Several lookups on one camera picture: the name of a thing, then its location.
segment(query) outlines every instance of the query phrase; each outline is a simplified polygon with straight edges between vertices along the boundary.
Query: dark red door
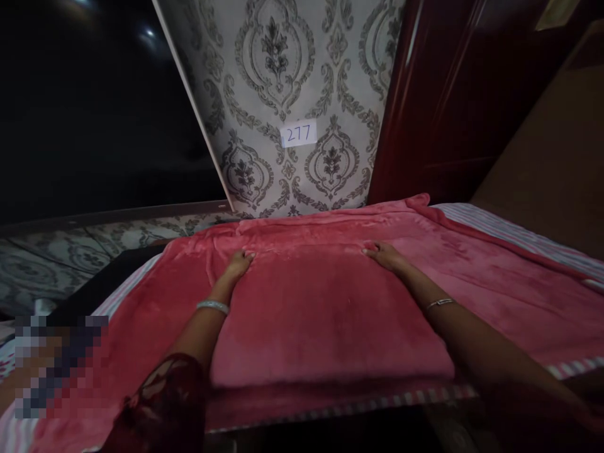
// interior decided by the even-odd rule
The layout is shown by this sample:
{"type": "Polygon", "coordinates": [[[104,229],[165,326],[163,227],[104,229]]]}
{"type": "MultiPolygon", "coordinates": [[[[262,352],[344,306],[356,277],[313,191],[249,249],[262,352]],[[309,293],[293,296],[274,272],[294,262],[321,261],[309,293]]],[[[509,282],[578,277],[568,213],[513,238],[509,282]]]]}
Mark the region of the dark red door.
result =
{"type": "Polygon", "coordinates": [[[535,31],[547,0],[407,0],[370,204],[467,201],[604,2],[535,31]]]}

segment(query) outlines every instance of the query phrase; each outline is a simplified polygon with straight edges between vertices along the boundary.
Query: silver bangle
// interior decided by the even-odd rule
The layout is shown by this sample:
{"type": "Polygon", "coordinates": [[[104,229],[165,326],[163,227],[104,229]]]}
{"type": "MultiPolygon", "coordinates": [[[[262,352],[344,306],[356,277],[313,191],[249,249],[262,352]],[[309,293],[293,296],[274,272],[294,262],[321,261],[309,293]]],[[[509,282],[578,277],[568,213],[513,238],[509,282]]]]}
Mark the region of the silver bangle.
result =
{"type": "Polygon", "coordinates": [[[426,307],[426,311],[428,311],[429,309],[431,309],[433,306],[435,305],[445,305],[448,303],[452,303],[452,302],[457,302],[455,299],[441,299],[441,300],[437,300],[436,302],[432,302],[430,305],[428,305],[426,307]]]}
{"type": "Polygon", "coordinates": [[[228,312],[231,311],[229,307],[224,305],[223,303],[216,301],[202,301],[197,304],[197,309],[200,308],[214,308],[216,310],[222,311],[225,315],[228,316],[228,312]]]}

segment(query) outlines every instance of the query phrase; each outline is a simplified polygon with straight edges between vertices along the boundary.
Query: fleece blanket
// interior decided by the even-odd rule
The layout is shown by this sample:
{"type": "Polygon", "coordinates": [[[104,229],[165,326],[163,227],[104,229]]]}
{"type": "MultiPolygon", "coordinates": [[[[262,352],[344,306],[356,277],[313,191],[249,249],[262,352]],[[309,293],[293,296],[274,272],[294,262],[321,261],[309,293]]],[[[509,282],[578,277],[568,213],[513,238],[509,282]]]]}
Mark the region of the fleece blanket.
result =
{"type": "Polygon", "coordinates": [[[115,313],[93,355],[102,360],[47,409],[33,450],[101,444],[123,396],[166,352],[239,248],[257,256],[216,346],[208,429],[453,379],[442,341],[408,291],[362,255],[370,239],[391,242],[544,365],[602,355],[604,298],[580,284],[585,275],[450,221],[428,202],[423,194],[242,221],[172,242],[115,313]]]}

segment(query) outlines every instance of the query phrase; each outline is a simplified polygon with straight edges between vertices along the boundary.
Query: white label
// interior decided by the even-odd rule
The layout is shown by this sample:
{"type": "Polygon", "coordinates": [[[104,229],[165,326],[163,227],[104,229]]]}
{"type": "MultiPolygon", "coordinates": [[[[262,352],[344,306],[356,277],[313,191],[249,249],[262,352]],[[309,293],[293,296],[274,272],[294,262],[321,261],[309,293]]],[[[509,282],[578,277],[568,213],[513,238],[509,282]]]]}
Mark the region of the white label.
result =
{"type": "Polygon", "coordinates": [[[292,146],[316,143],[316,119],[296,121],[279,129],[281,133],[281,146],[292,146]]]}

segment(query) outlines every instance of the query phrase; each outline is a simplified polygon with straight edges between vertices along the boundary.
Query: hand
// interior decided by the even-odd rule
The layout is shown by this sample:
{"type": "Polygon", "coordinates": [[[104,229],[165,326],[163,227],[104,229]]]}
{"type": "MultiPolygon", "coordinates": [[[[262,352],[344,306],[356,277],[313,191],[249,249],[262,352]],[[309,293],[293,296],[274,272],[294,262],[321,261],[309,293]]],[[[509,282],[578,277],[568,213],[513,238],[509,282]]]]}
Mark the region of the hand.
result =
{"type": "Polygon", "coordinates": [[[392,245],[386,242],[373,241],[377,250],[363,249],[363,253],[373,258],[389,271],[399,271],[402,267],[409,264],[392,245]]]}
{"type": "Polygon", "coordinates": [[[255,256],[255,253],[245,256],[244,250],[236,251],[233,256],[231,256],[231,261],[226,267],[225,275],[239,280],[250,267],[255,256]]]}

